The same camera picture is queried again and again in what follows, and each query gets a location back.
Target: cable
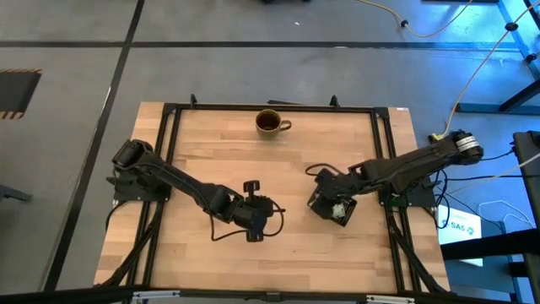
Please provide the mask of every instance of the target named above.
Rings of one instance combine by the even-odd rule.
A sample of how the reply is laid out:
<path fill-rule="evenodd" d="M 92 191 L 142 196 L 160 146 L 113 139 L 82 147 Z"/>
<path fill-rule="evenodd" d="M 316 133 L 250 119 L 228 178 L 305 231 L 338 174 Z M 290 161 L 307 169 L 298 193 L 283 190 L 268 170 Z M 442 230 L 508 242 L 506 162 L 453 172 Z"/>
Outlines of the cable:
<path fill-rule="evenodd" d="M 117 182 L 117 179 L 118 179 L 118 176 L 117 176 L 117 172 L 115 170 L 115 168 L 112 168 L 112 177 L 114 178 L 114 189 L 115 189 L 115 192 L 117 191 L 116 189 L 116 182 Z M 116 203 L 116 206 L 114 206 L 111 211 L 109 211 L 109 214 L 107 215 L 107 219 L 105 220 L 105 231 L 107 231 L 109 229 L 109 222 L 111 221 L 111 216 L 115 213 L 115 211 L 120 208 L 123 204 L 125 204 L 126 201 L 124 200 L 119 200 L 117 203 Z"/>
<path fill-rule="evenodd" d="M 308 171 L 313 169 L 313 168 L 317 168 L 317 167 L 320 167 L 320 166 L 325 166 L 325 167 L 328 167 L 332 170 L 334 170 L 336 173 L 338 174 L 345 174 L 343 173 L 342 171 L 340 171 L 338 168 L 336 168 L 335 166 L 332 166 L 330 164 L 327 164 L 327 163 L 318 163 L 318 164 L 314 164 L 314 165 L 311 165 L 311 166 L 308 166 L 307 168 L 305 168 L 305 174 L 309 175 L 309 176 L 317 176 L 317 174 L 315 173 L 309 173 Z"/>
<path fill-rule="evenodd" d="M 279 207 L 279 205 L 276 202 L 272 202 L 272 204 L 274 206 L 276 206 L 276 208 L 277 208 L 277 209 L 275 209 L 273 211 L 274 212 L 279 212 L 279 215 L 281 216 L 281 224 L 279 225 L 279 228 L 278 228 L 278 230 L 276 232 L 269 233 L 269 234 L 263 233 L 264 236 L 269 236 L 269 237 L 278 235 L 281 232 L 281 230 L 284 228 L 284 225 L 285 225 L 285 217 L 284 217 L 285 209 L 281 209 L 281 207 Z M 242 233 L 242 232 L 247 233 L 248 232 L 247 229 L 241 229 L 241 230 L 237 230 L 237 231 L 227 233 L 227 234 L 219 236 L 219 237 L 214 237 L 214 226 L 213 226 L 213 216 L 212 215 L 210 215 L 210 228 L 211 228 L 211 231 L 212 231 L 212 233 L 210 235 L 210 238 L 214 242 L 219 241 L 219 240 L 223 240 L 223 239 L 225 239 L 225 237 L 233 236 L 233 235 L 238 234 L 238 233 Z"/>
<path fill-rule="evenodd" d="M 521 17 L 523 17 L 528 11 L 530 11 L 532 8 L 534 8 L 536 5 L 538 5 L 540 3 L 540 0 L 536 1 L 535 3 L 533 3 L 530 7 L 528 7 L 523 13 L 521 13 L 517 19 L 514 21 L 514 23 L 516 24 L 517 21 L 519 21 L 521 19 Z M 450 116 L 448 117 L 448 122 L 446 123 L 446 129 L 445 131 L 442 133 L 442 134 L 431 134 L 431 136 L 436 139 L 436 140 L 440 140 L 441 138 L 444 138 L 447 134 L 448 134 L 448 131 L 450 130 L 450 124 L 451 124 L 451 121 L 452 121 L 452 118 L 454 116 L 454 113 L 456 112 L 456 108 L 457 108 L 457 105 L 459 104 L 459 102 L 462 100 L 463 98 L 463 95 L 465 94 L 465 92 L 467 91 L 467 89 L 469 88 L 469 85 L 471 84 L 471 82 L 473 81 L 474 77 L 476 76 L 476 74 L 478 73 L 478 71 L 480 71 L 480 68 L 488 61 L 488 59 L 491 57 L 491 55 L 493 55 L 493 53 L 495 52 L 495 49 L 497 47 L 499 47 L 500 43 L 503 41 L 503 39 L 509 34 L 510 32 L 507 30 L 505 32 L 505 34 L 500 37 L 499 41 L 497 41 L 497 43 L 495 43 L 495 46 L 491 49 L 491 51 L 489 52 L 488 56 L 486 56 L 486 58 L 482 61 L 482 63 L 480 63 L 480 65 L 478 66 L 478 68 L 476 69 L 476 71 L 474 71 L 474 73 L 472 74 L 471 78 L 469 79 L 469 81 L 467 81 L 467 84 L 465 85 L 465 88 L 463 88 L 462 92 L 459 94 L 459 96 L 457 97 L 457 100 L 456 100 L 456 103 L 454 104 L 454 106 L 452 107 L 452 111 L 450 113 Z"/>
<path fill-rule="evenodd" d="M 105 231 L 107 231 L 109 229 L 109 222 L 111 221 L 111 216 L 112 214 L 115 213 L 115 211 L 120 208 L 121 206 L 123 206 L 124 204 L 126 203 L 126 201 L 118 201 L 118 204 L 116 204 L 116 206 L 114 206 L 111 211 L 109 211 L 109 214 L 107 215 L 107 220 L 105 220 Z"/>
<path fill-rule="evenodd" d="M 497 160 L 497 159 L 499 159 L 499 158 L 501 158 L 501 157 L 505 157 L 505 156 L 507 156 L 507 155 L 510 155 L 510 154 L 512 154 L 513 152 L 514 152 L 514 149 L 512 148 L 512 149 L 510 149 L 510 151 L 504 153 L 503 155 L 499 155 L 499 156 L 495 156 L 495 157 L 491 157 L 491 158 L 487 158 L 487 159 L 481 159 L 480 161 Z"/>
<path fill-rule="evenodd" d="M 529 224 L 529 225 L 531 226 L 531 228 L 534 228 L 534 225 L 532 224 L 531 220 L 529 220 L 529 218 L 527 217 L 527 215 L 526 215 L 525 213 L 523 213 L 523 211 L 519 210 L 518 208 L 514 207 L 514 206 L 511 205 L 511 204 L 508 204 L 506 201 L 504 201 L 504 200 L 502 200 L 502 199 L 498 199 L 498 200 L 491 201 L 491 202 L 481 203 L 481 204 L 479 204 L 479 205 L 477 206 L 476 210 L 478 211 L 478 214 L 482 214 L 482 211 L 481 211 L 481 208 L 480 208 L 480 207 L 482 207 L 482 206 L 484 206 L 484 205 L 486 205 L 486 204 L 495 204 L 495 203 L 505 204 L 506 206 L 508 206 L 508 207 L 512 208 L 513 210 L 519 212 L 519 213 L 520 213 L 521 215 L 523 215 L 523 217 L 525 218 L 525 219 L 522 219 L 522 218 L 520 218 L 520 217 L 518 217 L 518 216 L 516 216 L 516 215 L 514 215 L 514 214 L 508 213 L 508 214 L 505 214 L 505 216 L 503 216 L 503 220 L 502 220 L 503 223 L 505 222 L 505 220 L 506 220 L 507 217 L 511 216 L 511 217 L 513 217 L 513 218 L 516 218 L 517 220 L 520 220 L 520 221 L 522 221 L 522 222 L 524 222 L 524 223 Z"/>
<path fill-rule="evenodd" d="M 478 217 L 480 217 L 480 219 L 485 220 L 485 221 L 489 222 L 490 224 L 495 225 L 497 228 L 499 228 L 499 230 L 500 230 L 500 232 L 501 232 L 502 234 L 505 234 L 505 231 L 503 231 L 503 229 L 500 228 L 500 226 L 497 225 L 497 223 L 495 223 L 494 221 L 488 220 L 488 219 L 484 218 L 482 215 L 478 214 L 478 213 L 477 213 L 476 211 L 474 211 L 471 207 L 469 207 L 467 204 L 463 203 L 461 200 L 455 198 L 453 195 L 451 195 L 451 194 L 449 194 L 449 193 L 447 193 L 446 195 L 449 196 L 450 198 L 452 198 L 453 200 L 455 200 L 456 202 L 458 202 L 459 204 L 462 204 L 463 206 L 467 207 L 467 209 L 471 210 L 471 212 L 472 212 L 473 214 L 477 215 Z"/>
<path fill-rule="evenodd" d="M 450 20 L 450 22 L 448 22 L 445 26 L 441 27 L 440 29 L 436 30 L 435 32 L 431 33 L 431 34 L 426 34 L 426 35 L 421 35 L 417 32 L 415 32 L 413 29 L 411 29 L 410 26 L 408 26 L 408 22 L 407 20 L 403 19 L 402 16 L 400 16 L 398 13 L 396 13 L 394 10 L 392 10 L 391 8 L 388 8 L 382 4 L 379 4 L 379 3 L 373 3 L 373 2 L 370 2 L 370 1 L 366 1 L 366 0 L 357 0 L 358 2 L 362 2 L 362 3 L 365 3 L 365 4 L 369 4 L 369 5 L 372 5 L 374 7 L 377 7 L 377 8 L 382 8 L 384 10 L 386 10 L 388 13 L 394 15 L 394 17 L 396 18 L 397 22 L 401 25 L 401 26 L 404 26 L 409 32 L 411 32 L 412 35 L 415 35 L 417 36 L 418 38 L 428 38 L 428 37 L 431 37 L 431 36 L 434 36 L 434 35 L 437 35 L 439 34 L 441 31 L 445 30 L 450 24 L 452 24 L 456 19 L 457 17 L 459 17 L 461 14 L 463 14 L 463 12 L 465 12 L 465 9 L 468 8 L 469 5 L 471 5 L 471 3 L 473 2 L 473 0 L 469 0 L 469 2 L 467 2 L 467 4 L 465 5 L 464 8 L 462 8 L 462 10 L 456 15 L 456 17 L 452 18 L 452 20 Z"/>
<path fill-rule="evenodd" d="M 448 178 L 448 181 L 472 181 L 477 179 L 492 178 L 495 176 L 475 176 L 475 177 L 466 177 L 466 178 Z M 533 178 L 540 177 L 540 175 L 512 175 L 512 176 L 499 176 L 499 177 L 521 177 L 521 178 Z"/>
<path fill-rule="evenodd" d="M 450 203 L 448 202 L 448 198 L 445 197 L 446 189 L 448 188 L 448 176 L 446 175 L 446 172 L 444 170 L 437 171 L 437 175 L 435 176 L 435 185 L 439 181 L 439 173 L 443 173 L 445 175 L 445 185 L 440 189 L 440 194 L 435 195 L 437 198 L 435 199 L 435 207 L 439 208 L 440 204 L 444 200 L 446 202 L 446 207 L 448 207 L 448 212 L 446 213 L 446 221 L 443 226 L 439 226 L 439 222 L 436 219 L 435 215 L 432 214 L 433 220 L 435 222 L 435 225 L 439 229 L 445 229 L 448 226 L 448 222 L 450 221 Z"/>
<path fill-rule="evenodd" d="M 515 167 L 513 167 L 513 168 L 511 168 L 511 169 L 509 169 L 509 170 L 507 170 L 507 171 L 502 172 L 502 173 L 499 174 L 498 176 L 489 177 L 489 178 L 487 178 L 487 179 L 485 179 L 485 180 L 483 180 L 483 181 L 480 181 L 480 182 L 473 182 L 473 183 L 470 183 L 470 184 L 468 184 L 468 185 L 466 185 L 466 186 L 464 186 L 464 187 L 459 187 L 457 190 L 454 190 L 454 191 L 452 191 L 451 193 L 456 193 L 456 192 L 461 191 L 461 190 L 463 190 L 463 189 L 466 189 L 466 188 L 468 188 L 468 187 L 477 186 L 477 185 L 479 185 L 479 184 L 482 184 L 482 183 L 489 182 L 489 181 L 492 181 L 492 180 L 494 180 L 494 179 L 497 179 L 497 178 L 499 178 L 499 177 L 501 177 L 501 176 L 505 176 L 507 173 L 510 173 L 510 172 L 512 172 L 512 171 L 514 171 L 514 170 L 517 170 L 517 169 L 519 169 L 519 168 L 521 168 L 521 167 L 523 167 L 523 166 L 526 166 L 527 164 L 529 164 L 529 163 L 532 162 L 533 160 L 537 159 L 538 157 L 540 157 L 540 153 L 538 153 L 537 155 L 534 155 L 533 157 L 531 157 L 531 158 L 528 159 L 528 160 L 525 160 L 524 162 L 522 162 L 522 163 L 519 164 L 518 166 L 515 166 Z"/>
<path fill-rule="evenodd" d="M 272 204 L 274 204 L 274 206 L 276 206 L 276 208 L 278 209 L 279 216 L 281 216 L 281 224 L 279 225 L 279 228 L 278 228 L 278 230 L 276 232 L 269 233 L 269 234 L 263 233 L 264 236 L 276 236 L 276 235 L 279 234 L 279 232 L 281 232 L 281 230 L 284 229 L 284 225 L 285 225 L 284 211 L 285 211 L 285 209 L 281 209 L 281 207 L 279 207 L 278 203 L 276 203 L 276 202 L 272 201 Z"/>

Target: mug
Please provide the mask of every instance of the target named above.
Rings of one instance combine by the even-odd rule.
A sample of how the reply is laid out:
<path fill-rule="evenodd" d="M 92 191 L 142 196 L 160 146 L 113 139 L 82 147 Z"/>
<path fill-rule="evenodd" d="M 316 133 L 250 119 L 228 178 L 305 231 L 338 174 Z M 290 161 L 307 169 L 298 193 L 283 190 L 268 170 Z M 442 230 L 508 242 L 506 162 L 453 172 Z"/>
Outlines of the mug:
<path fill-rule="evenodd" d="M 262 138 L 270 139 L 276 137 L 280 132 L 289 130 L 293 123 L 282 120 L 281 116 L 274 110 L 262 110 L 255 118 L 256 131 Z"/>

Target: mug handle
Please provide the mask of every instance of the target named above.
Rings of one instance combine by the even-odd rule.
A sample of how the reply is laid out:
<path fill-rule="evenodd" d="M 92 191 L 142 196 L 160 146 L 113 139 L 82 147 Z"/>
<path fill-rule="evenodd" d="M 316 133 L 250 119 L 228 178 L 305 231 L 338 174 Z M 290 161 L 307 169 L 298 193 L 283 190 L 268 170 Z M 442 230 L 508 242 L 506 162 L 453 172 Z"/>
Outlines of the mug handle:
<path fill-rule="evenodd" d="M 281 121 L 281 124 L 279 126 L 280 126 L 279 131 L 287 131 L 291 127 L 293 127 L 293 123 L 291 121 Z"/>

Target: wooden table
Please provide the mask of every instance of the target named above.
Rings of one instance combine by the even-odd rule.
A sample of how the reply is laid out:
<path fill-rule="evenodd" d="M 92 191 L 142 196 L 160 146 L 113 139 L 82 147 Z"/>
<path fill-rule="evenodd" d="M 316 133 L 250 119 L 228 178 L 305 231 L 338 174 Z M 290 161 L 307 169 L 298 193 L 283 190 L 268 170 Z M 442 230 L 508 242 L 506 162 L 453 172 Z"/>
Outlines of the wooden table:
<path fill-rule="evenodd" d="M 154 144 L 162 108 L 163 103 L 144 102 L 132 138 Z M 416 149 L 408 109 L 389 111 L 397 154 Z M 293 127 L 268 142 L 257 137 L 256 114 L 182 111 L 173 165 L 203 182 L 221 183 L 239 193 L 243 182 L 260 180 L 259 193 L 287 209 L 283 232 L 260 243 L 247 243 L 243 234 L 212 242 L 208 216 L 190 197 L 174 191 L 165 205 L 151 285 L 209 290 L 397 292 L 384 210 L 376 193 L 356 197 L 358 205 L 344 228 L 322 220 L 305 205 L 316 186 L 313 177 L 304 173 L 308 165 L 327 162 L 345 171 L 352 164 L 375 158 L 369 115 L 284 112 L 283 119 L 291 120 Z M 385 143 L 382 122 L 380 130 Z M 167 140 L 162 149 L 164 158 L 166 144 Z M 387 156 L 386 144 L 383 149 Z M 131 250 L 140 210 L 141 203 L 129 203 L 112 216 L 95 283 L 109 278 Z M 433 219 L 415 208 L 408 210 L 408 216 L 416 253 L 438 283 L 448 289 Z M 266 231 L 275 231 L 278 226 L 276 215 L 269 219 Z M 216 236 L 237 229 L 216 221 Z M 136 282 L 142 281 L 145 260 L 143 252 Z M 410 289 L 403 254 L 402 267 Z"/>

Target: gray floor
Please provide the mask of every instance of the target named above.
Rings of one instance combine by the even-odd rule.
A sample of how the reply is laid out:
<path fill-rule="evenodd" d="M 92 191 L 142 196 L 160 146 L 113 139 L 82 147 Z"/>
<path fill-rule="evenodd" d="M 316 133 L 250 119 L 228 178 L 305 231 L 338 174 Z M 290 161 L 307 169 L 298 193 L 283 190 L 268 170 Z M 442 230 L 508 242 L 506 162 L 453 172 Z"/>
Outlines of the gray floor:
<path fill-rule="evenodd" d="M 353 0 L 147 1 L 136 41 L 419 41 L 399 31 L 391 15 Z M 452 18 L 458 5 L 380 1 L 430 32 Z M 515 18 L 521 0 L 505 0 Z M 122 41 L 135 0 L 81 3 L 62 0 L 0 0 L 0 40 Z M 428 41 L 497 41 L 505 22 L 492 5 L 474 5 L 448 31 Z M 520 31 L 534 47 L 530 17 Z M 0 294 L 39 287 L 49 252 L 62 223 L 84 153 L 109 88 L 119 49 L 0 48 L 0 68 L 43 68 L 44 76 L 27 115 L 0 122 L 0 183 L 34 194 L 31 203 L 0 204 Z M 141 101 L 263 103 L 290 100 L 327 104 L 337 95 L 348 106 L 406 106 L 420 145 L 441 132 L 453 102 L 486 52 L 214 48 L 132 49 L 84 200 L 59 288 L 92 284 L 105 217 L 111 207 L 111 157 L 129 136 Z M 472 83 L 464 100 L 500 103 L 533 78 L 519 52 L 496 52 Z M 540 104 L 536 98 L 531 104 Z M 538 129 L 537 117 L 457 114 L 453 128 L 473 132 L 486 155 L 510 149 L 511 134 Z M 515 166 L 514 156 L 494 163 L 452 167 L 449 176 L 498 173 Z M 460 184 L 451 184 L 450 189 Z M 475 208 L 504 199 L 531 210 L 522 181 L 506 179 L 464 190 L 456 196 Z M 455 202 L 452 207 L 465 209 Z M 510 212 L 487 207 L 494 220 Z M 508 220 L 509 230 L 527 225 Z"/>

